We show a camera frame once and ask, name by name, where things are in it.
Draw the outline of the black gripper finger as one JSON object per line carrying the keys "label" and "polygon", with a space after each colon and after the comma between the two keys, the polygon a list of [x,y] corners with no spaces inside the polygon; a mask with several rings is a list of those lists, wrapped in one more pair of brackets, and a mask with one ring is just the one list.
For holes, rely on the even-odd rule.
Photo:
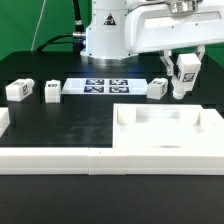
{"label": "black gripper finger", "polygon": [[167,75],[174,75],[174,63],[171,60],[172,51],[171,50],[163,50],[160,52],[160,59],[166,67]]}
{"label": "black gripper finger", "polygon": [[205,54],[205,46],[204,45],[196,46],[194,53],[196,55],[196,64],[199,65]]}

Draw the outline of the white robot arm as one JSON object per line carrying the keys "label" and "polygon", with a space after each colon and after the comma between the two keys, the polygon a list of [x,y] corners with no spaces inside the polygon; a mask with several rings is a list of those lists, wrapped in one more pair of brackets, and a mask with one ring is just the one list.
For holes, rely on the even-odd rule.
{"label": "white robot arm", "polygon": [[125,46],[159,52],[224,42],[224,0],[127,0]]}

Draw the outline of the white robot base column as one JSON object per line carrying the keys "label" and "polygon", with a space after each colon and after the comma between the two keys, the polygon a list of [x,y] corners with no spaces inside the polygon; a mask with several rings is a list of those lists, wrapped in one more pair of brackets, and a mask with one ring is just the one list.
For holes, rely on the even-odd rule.
{"label": "white robot base column", "polygon": [[92,0],[92,20],[86,28],[83,62],[100,66],[120,66],[136,62],[137,54],[125,47],[126,0]]}

